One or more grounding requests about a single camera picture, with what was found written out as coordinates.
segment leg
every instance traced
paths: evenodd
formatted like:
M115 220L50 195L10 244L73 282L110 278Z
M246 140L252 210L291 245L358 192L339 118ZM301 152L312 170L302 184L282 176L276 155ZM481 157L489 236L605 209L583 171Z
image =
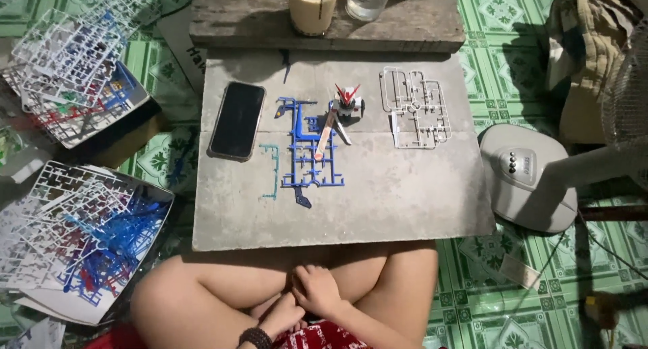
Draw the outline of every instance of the leg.
M389 254L376 286L355 306L414 343L422 343L439 274L433 241L408 241Z
M257 324L238 310L270 305L286 287L293 267L303 262L326 264L330 249L307 246L173 257L137 286L131 301L135 327L149 349L235 348L240 333ZM341 295L353 302L378 281L387 259L386 245L340 249L348 255L332 273ZM253 311L255 317L262 315Z

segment wooden plank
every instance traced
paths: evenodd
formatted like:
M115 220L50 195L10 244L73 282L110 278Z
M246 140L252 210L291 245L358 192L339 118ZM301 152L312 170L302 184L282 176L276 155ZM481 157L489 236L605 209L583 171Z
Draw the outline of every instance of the wooden plank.
M455 53L465 41L457 0L389 0L374 22L359 22L337 0L327 34L306 38L290 26L288 0L194 0L197 47Z

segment gundam figure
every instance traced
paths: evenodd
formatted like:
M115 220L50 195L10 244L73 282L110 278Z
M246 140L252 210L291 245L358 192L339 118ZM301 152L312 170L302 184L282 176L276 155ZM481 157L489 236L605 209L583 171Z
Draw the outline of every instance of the gundam figure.
M360 97L353 97L360 85L356 88L340 89L336 84L335 87L338 93L333 98L331 110L337 113L340 121L348 123L351 121L351 114L358 110L360 110L360 118L362 118L364 116L364 100Z

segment red shorts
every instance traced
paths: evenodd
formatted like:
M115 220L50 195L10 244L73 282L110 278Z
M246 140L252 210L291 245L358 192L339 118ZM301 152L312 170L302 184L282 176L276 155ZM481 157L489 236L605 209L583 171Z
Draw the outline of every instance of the red shorts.
M318 321L294 333L277 337L272 349L371 349L331 321Z

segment phone case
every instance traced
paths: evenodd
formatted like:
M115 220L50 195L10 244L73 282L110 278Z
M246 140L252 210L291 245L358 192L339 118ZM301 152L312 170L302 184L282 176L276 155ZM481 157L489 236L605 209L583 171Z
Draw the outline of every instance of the phone case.
M248 86L254 86L254 87L259 87L263 89L263 98L261 99L261 110L259 111L259 116L256 118L256 126L254 128L254 138L252 139L252 147L249 150L249 154L246 157L239 157L239 156L234 156L234 155L229 155L229 154L223 154L223 153L215 153L211 151L211 147L207 147L207 150L210 152L210 154L214 156L218 156L220 158L224 159L229 159L229 160L236 160L238 162L247 162L250 158L252 158L252 154L254 153L254 146L257 143L257 132L259 131L259 121L261 121L261 114L263 113L263 104L266 102L266 94L268 93L266 91L266 88L263 86L257 86L256 84L252 83L247 83L247 82L239 82L238 80L231 80L229 83L227 83L227 86L225 87L225 91L223 92L223 97L220 100L220 107L218 109L218 116L216 117L216 122L214 124L214 130L212 131L211 138L209 138L209 143L211 146L211 140L214 138L214 133L216 132L216 127L218 126L218 121L220 121L220 112L223 109L223 102L225 102L225 96L227 95L227 90L230 88L230 84L232 83L239 83L239 84L247 84Z

